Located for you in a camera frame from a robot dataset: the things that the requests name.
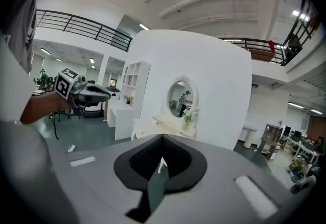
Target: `metal railing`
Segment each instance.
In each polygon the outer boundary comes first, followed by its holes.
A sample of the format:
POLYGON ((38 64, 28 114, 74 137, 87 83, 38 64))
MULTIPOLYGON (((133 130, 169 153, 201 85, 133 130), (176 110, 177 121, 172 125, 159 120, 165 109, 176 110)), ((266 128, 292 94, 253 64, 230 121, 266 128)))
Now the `metal railing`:
POLYGON ((269 41, 250 38, 221 38, 225 41, 238 45, 245 50, 251 52, 251 58, 265 62, 273 62, 284 66, 284 54, 282 46, 279 43, 273 42, 269 45, 269 41))
POLYGON ((311 1, 302 0, 298 16, 283 43, 285 46, 285 64, 288 64, 302 50, 302 46, 308 39, 312 39, 311 35, 319 24, 318 13, 312 11, 311 1))
POLYGON ((99 22, 59 11, 37 10, 37 27, 79 34, 128 52, 132 38, 99 22))

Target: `black cable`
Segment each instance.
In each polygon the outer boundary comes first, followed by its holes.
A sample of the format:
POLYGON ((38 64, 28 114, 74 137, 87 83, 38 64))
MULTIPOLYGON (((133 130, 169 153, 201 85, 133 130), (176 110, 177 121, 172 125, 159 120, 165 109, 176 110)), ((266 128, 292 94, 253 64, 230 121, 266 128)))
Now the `black cable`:
POLYGON ((59 138, 57 137, 57 129, 56 129, 56 120, 55 119, 56 119, 56 111, 54 111, 52 113, 52 122, 53 122, 53 126, 55 128, 55 136, 56 136, 57 140, 59 140, 59 138))

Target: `white strip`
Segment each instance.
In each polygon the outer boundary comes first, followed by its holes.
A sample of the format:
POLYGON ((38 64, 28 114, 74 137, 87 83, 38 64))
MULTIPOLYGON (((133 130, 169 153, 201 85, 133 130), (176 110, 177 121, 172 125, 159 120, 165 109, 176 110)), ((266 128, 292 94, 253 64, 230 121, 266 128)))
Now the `white strip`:
POLYGON ((92 162, 92 161, 95 161, 94 156, 90 156, 90 157, 80 159, 80 160, 76 160, 76 161, 71 161, 70 165, 72 167, 76 167, 76 166, 83 165, 83 164, 86 164, 86 163, 89 163, 89 162, 92 162))
POLYGON ((235 183, 261 220, 277 212, 276 205, 247 176, 238 177, 235 183))

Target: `brown wall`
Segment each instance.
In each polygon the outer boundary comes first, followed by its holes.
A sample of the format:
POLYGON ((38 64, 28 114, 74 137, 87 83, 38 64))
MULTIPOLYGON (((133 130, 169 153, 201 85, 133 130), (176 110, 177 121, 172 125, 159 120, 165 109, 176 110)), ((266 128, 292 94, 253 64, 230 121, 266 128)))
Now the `brown wall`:
POLYGON ((311 140, 318 140, 318 137, 324 137, 326 142, 326 117, 310 116, 307 136, 311 140))

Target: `mirror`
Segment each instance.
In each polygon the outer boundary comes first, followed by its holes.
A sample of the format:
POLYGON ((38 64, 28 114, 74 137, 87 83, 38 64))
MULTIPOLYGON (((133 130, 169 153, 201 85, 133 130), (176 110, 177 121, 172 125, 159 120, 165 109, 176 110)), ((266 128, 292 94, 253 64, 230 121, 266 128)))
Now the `mirror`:
POLYGON ((186 81, 174 83, 168 93, 170 112, 175 117, 182 117, 184 110, 190 110, 193 105, 193 90, 186 81))

